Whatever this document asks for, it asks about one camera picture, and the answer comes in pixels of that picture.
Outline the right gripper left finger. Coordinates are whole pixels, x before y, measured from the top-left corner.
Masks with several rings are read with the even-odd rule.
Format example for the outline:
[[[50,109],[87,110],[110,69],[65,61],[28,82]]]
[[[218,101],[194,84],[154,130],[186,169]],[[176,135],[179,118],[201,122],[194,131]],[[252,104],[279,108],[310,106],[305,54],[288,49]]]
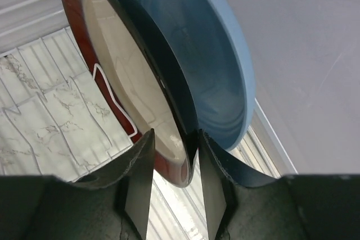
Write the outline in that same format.
[[[155,134],[77,182],[1,177],[2,239],[145,239]]]

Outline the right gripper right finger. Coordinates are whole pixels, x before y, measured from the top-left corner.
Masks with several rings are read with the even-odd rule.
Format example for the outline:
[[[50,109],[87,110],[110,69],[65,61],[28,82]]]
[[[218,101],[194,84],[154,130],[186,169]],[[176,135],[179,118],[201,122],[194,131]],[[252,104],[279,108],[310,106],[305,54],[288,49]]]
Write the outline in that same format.
[[[199,134],[210,239],[358,239],[359,176],[273,178]]]

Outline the light blue plastic plate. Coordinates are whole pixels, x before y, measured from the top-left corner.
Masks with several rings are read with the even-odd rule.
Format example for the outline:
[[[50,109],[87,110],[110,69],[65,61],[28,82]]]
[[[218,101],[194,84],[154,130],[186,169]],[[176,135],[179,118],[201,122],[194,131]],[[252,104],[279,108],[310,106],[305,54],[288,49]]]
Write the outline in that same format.
[[[226,0],[137,0],[155,21],[183,70],[199,126],[224,150],[246,133],[255,76],[240,25]]]

